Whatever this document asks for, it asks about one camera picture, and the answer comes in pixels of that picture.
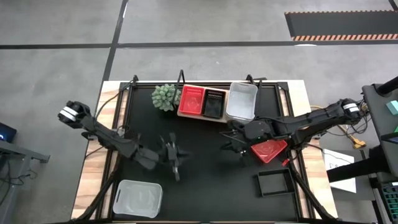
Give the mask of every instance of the clear plastic container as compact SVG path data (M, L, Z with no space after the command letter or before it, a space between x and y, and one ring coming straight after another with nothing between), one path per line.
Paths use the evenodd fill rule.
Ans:
M257 91L257 86L252 84L231 83L226 107L227 119L236 119L242 123L252 121L255 116Z
M159 184L122 180L119 183L113 212L155 218L160 210L163 190Z

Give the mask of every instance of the white plastic bin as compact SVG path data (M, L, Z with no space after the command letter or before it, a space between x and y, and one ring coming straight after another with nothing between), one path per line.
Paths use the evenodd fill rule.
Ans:
M122 180L113 203L116 214L155 218L160 210L163 190L159 184Z
M227 119L236 119L248 123L254 119L256 107L256 85L233 82L229 88L228 104L226 107Z

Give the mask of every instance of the artificial plant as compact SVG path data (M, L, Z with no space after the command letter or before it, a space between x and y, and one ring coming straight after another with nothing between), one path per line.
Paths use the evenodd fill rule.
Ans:
M177 90L174 100L173 95L175 92L174 84L165 84L162 86L156 86L155 91L152 93L152 102L156 108L164 111L173 111L173 104L180 104L181 91Z

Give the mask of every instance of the concrete floor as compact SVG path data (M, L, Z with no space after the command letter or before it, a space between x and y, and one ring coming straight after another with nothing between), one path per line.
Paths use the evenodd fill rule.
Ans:
M0 0L0 44L110 43L121 0ZM290 40L285 11L388 9L388 0L130 0L119 39L126 42ZM312 105L361 98L361 87L396 76L398 46L223 47L118 49L110 80L305 80ZM34 164L37 179L23 186L14 223L70 218L87 142L57 119L67 100L94 108L108 49L0 50L0 122L18 130L16 143L51 155ZM373 126L360 136L378 144ZM350 149L325 135L328 149ZM335 198L340 218L374 222L369 202Z

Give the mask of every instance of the white paper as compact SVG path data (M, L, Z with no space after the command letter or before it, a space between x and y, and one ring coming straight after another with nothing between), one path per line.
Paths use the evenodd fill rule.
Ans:
M324 149L323 152L323 160L325 161L326 170L330 170L339 166L345 166L354 162L353 156L347 156L342 153L327 149ZM356 193L355 178L330 183L330 187Z

